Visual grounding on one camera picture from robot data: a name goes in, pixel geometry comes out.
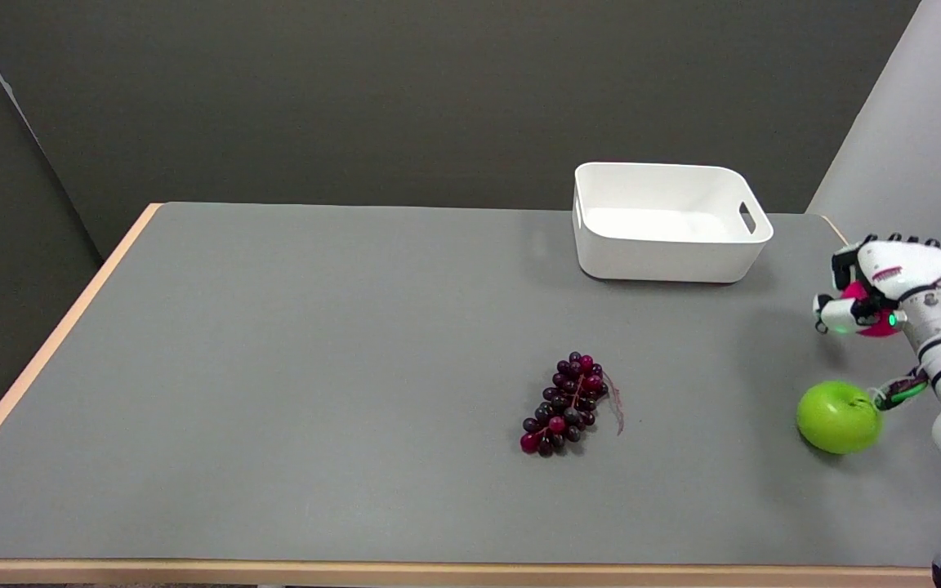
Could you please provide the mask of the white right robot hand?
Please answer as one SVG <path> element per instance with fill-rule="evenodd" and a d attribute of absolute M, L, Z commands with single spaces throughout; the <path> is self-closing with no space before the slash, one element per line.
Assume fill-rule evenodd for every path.
<path fill-rule="evenodd" d="M 890 337 L 908 322 L 908 298 L 941 289 L 941 242 L 869 234 L 833 254 L 832 280 L 836 296 L 814 297 L 815 331 Z"/>

